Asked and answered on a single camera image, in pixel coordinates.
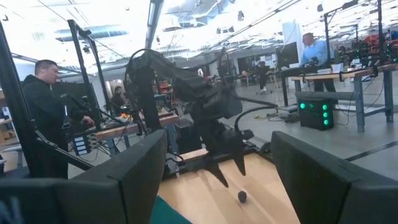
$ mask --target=man in blue shirt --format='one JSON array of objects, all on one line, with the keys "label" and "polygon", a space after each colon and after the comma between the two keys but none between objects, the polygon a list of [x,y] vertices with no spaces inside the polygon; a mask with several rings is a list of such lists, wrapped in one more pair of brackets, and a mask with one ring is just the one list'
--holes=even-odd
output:
[{"label": "man in blue shirt", "polygon": [[[315,40],[312,33],[307,33],[303,35],[303,44],[305,46],[305,50],[300,62],[300,66],[308,64],[314,57],[316,57],[319,61],[316,66],[322,66],[326,63],[328,59],[328,48],[326,46],[326,41]],[[330,58],[334,57],[334,52],[330,50]],[[325,85],[328,91],[336,91],[333,79],[314,80],[314,91],[323,91],[323,85]]]}]

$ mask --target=person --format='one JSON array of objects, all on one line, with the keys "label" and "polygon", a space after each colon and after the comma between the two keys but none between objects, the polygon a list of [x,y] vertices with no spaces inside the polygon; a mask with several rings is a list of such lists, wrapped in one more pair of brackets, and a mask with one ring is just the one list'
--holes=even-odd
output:
[{"label": "person", "polygon": [[203,77],[203,70],[201,68],[198,69],[198,75],[200,77]]},{"label": "person", "polygon": [[[315,40],[312,33],[307,33],[303,35],[303,44],[305,49],[300,62],[301,67],[308,64],[314,57],[318,59],[316,66],[322,66],[326,63],[328,59],[326,41]],[[330,58],[334,57],[334,52],[330,50]],[[325,85],[326,89],[330,92],[336,91],[335,84],[331,78],[325,80],[314,80],[314,91],[323,91],[323,85]]]},{"label": "person", "polygon": [[[57,78],[57,64],[51,60],[39,60],[35,64],[35,75],[28,75],[25,78],[22,91],[37,130],[47,140],[68,152],[68,143],[62,130],[65,107],[61,98],[56,97],[50,89]],[[71,110],[68,114],[75,121],[80,121],[88,126],[94,125],[94,121],[79,110]],[[51,155],[44,156],[40,161],[43,177],[68,178],[67,162]]]},{"label": "person", "polygon": [[121,114],[121,106],[124,105],[124,99],[122,98],[123,89],[121,86],[117,86],[114,88],[114,93],[111,98],[111,102],[113,104],[113,108],[116,114]]},{"label": "person", "polygon": [[268,72],[268,68],[266,67],[265,62],[259,63],[259,68],[257,68],[257,75],[259,76],[259,83],[260,83],[260,90],[261,94],[267,91],[266,84],[267,84],[267,76],[266,73]]}]

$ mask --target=concrete floor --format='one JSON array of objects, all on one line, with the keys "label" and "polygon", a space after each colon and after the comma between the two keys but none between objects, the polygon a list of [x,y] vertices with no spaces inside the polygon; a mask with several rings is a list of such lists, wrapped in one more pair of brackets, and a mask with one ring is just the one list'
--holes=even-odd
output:
[{"label": "concrete floor", "polygon": [[[394,101],[398,104],[398,80],[394,80]],[[372,82],[364,82],[364,100],[366,105],[380,105],[384,103],[384,92],[382,91],[382,75],[377,77]],[[335,82],[337,91],[353,91],[353,84],[350,82],[340,83]],[[272,84],[269,84],[267,88],[272,89]],[[265,100],[276,103],[278,105],[283,104],[282,89],[275,89],[273,93],[266,95],[257,95],[259,91],[258,85],[256,86],[241,86],[237,84],[236,88],[240,96],[248,98],[254,98],[258,100]],[[289,93],[289,104],[295,103],[294,90],[290,89]],[[340,104],[348,104],[348,102],[339,101]],[[254,103],[244,102],[244,111],[257,107]],[[398,141],[398,116],[395,114],[396,122],[393,124],[387,124],[384,114],[377,114],[366,118],[365,133],[358,133],[356,129],[356,119],[353,113],[347,116],[347,113],[336,112],[335,121],[338,123],[331,130],[317,131],[315,129],[300,127],[300,123],[285,124],[283,121],[275,120],[257,120],[254,119],[255,115],[260,117],[266,117],[267,113],[273,113],[274,110],[263,110],[256,111],[244,116],[240,122],[239,127],[241,129],[251,129],[255,138],[251,141],[258,146],[261,146],[264,141],[271,140],[271,134],[273,131],[283,131],[290,134],[298,139],[301,139],[309,144],[312,144],[320,149],[336,155],[340,158],[346,159],[355,155],[371,151],[372,149],[377,152],[369,156],[356,159],[353,162],[359,166],[378,172],[382,175],[398,180],[398,146],[395,146],[395,141]],[[233,126],[235,118],[222,119],[221,121],[227,125]],[[131,137],[131,144],[137,142],[139,138]],[[123,142],[119,141],[119,150],[124,150]],[[7,155],[7,160],[16,160],[16,154]],[[100,164],[109,159],[109,156],[102,153],[93,151],[88,155],[81,157],[82,159],[89,161],[93,165]],[[74,177],[83,171],[79,168],[70,165],[70,177]]]}]

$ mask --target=blue shirt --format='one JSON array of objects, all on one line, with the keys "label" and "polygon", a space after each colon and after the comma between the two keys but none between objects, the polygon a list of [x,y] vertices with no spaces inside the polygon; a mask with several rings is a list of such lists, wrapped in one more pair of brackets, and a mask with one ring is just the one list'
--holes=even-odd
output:
[{"label": "blue shirt", "polygon": [[[311,46],[306,46],[304,49],[303,57],[301,58],[300,66],[308,64],[313,57],[318,58],[319,65],[323,65],[328,59],[328,50],[326,46],[326,41],[316,40]],[[334,58],[335,53],[330,49],[330,58]]]}]

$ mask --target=black jacket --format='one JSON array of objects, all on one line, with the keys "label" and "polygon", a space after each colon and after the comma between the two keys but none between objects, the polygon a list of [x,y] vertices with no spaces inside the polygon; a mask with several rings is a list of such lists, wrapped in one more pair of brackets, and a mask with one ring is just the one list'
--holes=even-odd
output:
[{"label": "black jacket", "polygon": [[265,76],[266,75],[266,73],[269,71],[269,69],[266,67],[266,66],[264,66],[264,67],[258,67],[257,69],[256,69],[256,73],[259,75],[259,76]]},{"label": "black jacket", "polygon": [[[35,120],[37,129],[49,141],[64,149],[66,141],[62,131],[65,119],[63,101],[53,94],[50,85],[33,75],[28,75],[25,78],[22,91],[26,98],[29,113],[32,119]],[[71,109],[68,114],[71,119],[76,121],[80,121],[84,116],[82,112],[75,108]]]}]

